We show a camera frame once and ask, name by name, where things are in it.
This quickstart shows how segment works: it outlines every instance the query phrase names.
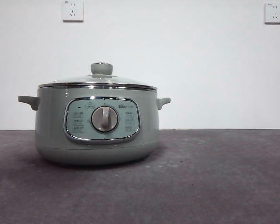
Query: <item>silver knob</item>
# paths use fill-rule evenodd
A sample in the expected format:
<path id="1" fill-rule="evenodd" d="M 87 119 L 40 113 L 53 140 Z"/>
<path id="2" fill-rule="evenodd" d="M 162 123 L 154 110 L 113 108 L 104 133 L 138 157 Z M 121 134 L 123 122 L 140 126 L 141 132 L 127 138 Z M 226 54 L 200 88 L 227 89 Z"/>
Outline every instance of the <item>silver knob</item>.
<path id="1" fill-rule="evenodd" d="M 102 106 L 96 109 L 92 116 L 92 125 L 99 132 L 109 132 L 117 125 L 118 117 L 117 113 L 108 106 Z"/>

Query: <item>power outlet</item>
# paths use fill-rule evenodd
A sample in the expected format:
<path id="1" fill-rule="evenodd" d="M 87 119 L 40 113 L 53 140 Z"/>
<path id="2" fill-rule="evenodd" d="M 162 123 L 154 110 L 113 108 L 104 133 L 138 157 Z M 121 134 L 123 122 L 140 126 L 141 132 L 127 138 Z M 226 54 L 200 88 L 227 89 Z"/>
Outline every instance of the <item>power outlet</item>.
<path id="1" fill-rule="evenodd" d="M 62 19 L 66 21 L 83 21 L 83 0 L 64 0 L 62 2 Z"/>
<path id="2" fill-rule="evenodd" d="M 265 23 L 280 24 L 280 2 L 265 3 Z"/>

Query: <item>cooker lid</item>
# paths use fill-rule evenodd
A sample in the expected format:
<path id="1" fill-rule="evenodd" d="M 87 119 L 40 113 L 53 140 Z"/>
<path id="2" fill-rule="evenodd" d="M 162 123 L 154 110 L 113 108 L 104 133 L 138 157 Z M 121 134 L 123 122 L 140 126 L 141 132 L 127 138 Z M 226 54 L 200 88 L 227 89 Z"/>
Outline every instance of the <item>cooker lid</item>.
<path id="1" fill-rule="evenodd" d="M 109 88 L 109 89 L 139 89 L 156 91 L 157 88 L 147 84 L 137 82 L 128 78 L 120 78 L 112 75 L 113 66 L 108 63 L 93 63 L 91 64 L 92 75 L 67 78 L 54 81 L 52 83 L 39 85 L 38 88 L 43 87 L 70 87 L 82 88 Z"/>

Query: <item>cooker handle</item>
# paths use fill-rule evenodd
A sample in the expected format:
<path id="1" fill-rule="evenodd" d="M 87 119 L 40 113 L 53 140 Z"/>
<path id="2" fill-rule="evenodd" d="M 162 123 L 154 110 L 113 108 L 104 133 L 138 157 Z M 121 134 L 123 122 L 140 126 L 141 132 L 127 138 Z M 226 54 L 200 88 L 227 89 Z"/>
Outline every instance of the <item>cooker handle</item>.
<path id="1" fill-rule="evenodd" d="M 164 104 L 168 104 L 170 102 L 171 102 L 170 98 L 157 99 L 158 110 L 162 109 Z"/>
<path id="2" fill-rule="evenodd" d="M 41 99 L 39 97 L 18 96 L 18 101 L 29 104 L 32 110 L 37 111 Z"/>

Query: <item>lid handle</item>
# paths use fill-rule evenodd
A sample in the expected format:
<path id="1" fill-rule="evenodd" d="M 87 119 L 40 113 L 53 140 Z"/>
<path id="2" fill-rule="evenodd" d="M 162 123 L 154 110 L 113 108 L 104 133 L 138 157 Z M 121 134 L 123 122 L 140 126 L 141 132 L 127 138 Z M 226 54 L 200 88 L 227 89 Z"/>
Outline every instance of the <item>lid handle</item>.
<path id="1" fill-rule="evenodd" d="M 112 75 L 113 66 L 105 62 L 91 64 L 91 72 L 93 75 Z"/>

